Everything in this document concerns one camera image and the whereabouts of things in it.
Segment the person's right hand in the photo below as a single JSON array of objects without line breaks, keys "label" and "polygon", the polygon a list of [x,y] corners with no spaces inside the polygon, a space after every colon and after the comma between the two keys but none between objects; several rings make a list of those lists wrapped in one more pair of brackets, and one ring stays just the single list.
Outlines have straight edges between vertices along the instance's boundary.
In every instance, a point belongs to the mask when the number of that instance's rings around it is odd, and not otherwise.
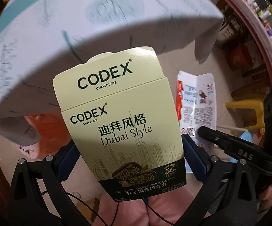
[{"label": "person's right hand", "polygon": [[272,185],[270,185],[264,192],[260,194],[259,200],[259,212],[270,209],[272,206]]}]

